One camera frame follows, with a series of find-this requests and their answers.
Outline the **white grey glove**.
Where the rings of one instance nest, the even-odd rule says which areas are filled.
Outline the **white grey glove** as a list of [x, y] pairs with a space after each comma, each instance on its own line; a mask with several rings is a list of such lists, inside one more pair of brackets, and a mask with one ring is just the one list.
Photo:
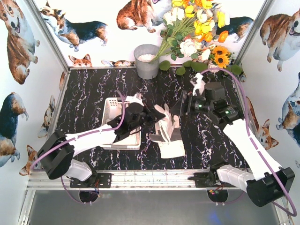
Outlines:
[[166, 142], [163, 139], [161, 128], [159, 128], [158, 123], [155, 124], [155, 131], [155, 134], [150, 134], [150, 139], [158, 144], [161, 158], [169, 159], [185, 156], [184, 144], [180, 132], [180, 124], [178, 122], [175, 122], [175, 127], [170, 142]]

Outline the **white grey glove underneath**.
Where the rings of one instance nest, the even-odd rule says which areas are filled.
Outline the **white grey glove underneath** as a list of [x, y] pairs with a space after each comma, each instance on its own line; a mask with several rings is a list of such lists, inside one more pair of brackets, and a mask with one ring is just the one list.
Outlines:
[[165, 117], [155, 124], [156, 134], [151, 134], [150, 139], [156, 143], [170, 143], [181, 139], [180, 129], [176, 128], [179, 123], [178, 116], [173, 117], [167, 104], [164, 108], [155, 105], [154, 108]]

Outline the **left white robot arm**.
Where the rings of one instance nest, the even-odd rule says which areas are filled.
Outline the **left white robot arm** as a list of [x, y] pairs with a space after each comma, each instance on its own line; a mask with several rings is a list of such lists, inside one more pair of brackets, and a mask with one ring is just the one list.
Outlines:
[[41, 163], [51, 180], [62, 176], [83, 182], [93, 179], [97, 173], [87, 163], [74, 160], [74, 156], [97, 146], [122, 141], [134, 130], [153, 126], [165, 118], [164, 113], [149, 108], [139, 96], [139, 93], [128, 97], [120, 95], [121, 115], [98, 128], [77, 134], [54, 132], [37, 153], [31, 169]]

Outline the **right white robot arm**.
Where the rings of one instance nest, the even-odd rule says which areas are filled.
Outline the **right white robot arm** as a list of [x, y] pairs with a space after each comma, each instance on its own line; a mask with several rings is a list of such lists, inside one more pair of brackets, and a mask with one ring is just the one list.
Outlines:
[[251, 170], [243, 171], [221, 162], [210, 167], [210, 181], [228, 183], [241, 189], [258, 207], [289, 197], [295, 177], [293, 170], [283, 168], [265, 150], [249, 129], [248, 115], [237, 106], [227, 104], [221, 83], [204, 83], [202, 73], [197, 73], [190, 82], [194, 86], [193, 91], [182, 91], [171, 113], [178, 116], [206, 114], [233, 141]]

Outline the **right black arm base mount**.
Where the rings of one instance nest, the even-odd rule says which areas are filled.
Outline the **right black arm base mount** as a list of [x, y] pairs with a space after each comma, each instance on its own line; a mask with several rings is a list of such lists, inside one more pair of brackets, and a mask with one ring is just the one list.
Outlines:
[[226, 182], [222, 182], [218, 178], [217, 169], [224, 165], [228, 164], [222, 162], [210, 166], [209, 170], [206, 172], [195, 172], [193, 176], [188, 177], [188, 180], [194, 181], [196, 188], [217, 188], [221, 185], [224, 185], [225, 188], [233, 188], [233, 185]]

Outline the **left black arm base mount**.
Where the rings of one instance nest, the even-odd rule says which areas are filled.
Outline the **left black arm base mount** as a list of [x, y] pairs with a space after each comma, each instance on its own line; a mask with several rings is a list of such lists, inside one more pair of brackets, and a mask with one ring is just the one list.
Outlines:
[[71, 178], [71, 188], [110, 188], [112, 182], [112, 174], [106, 172], [93, 173], [87, 180], [80, 181], [76, 178]]

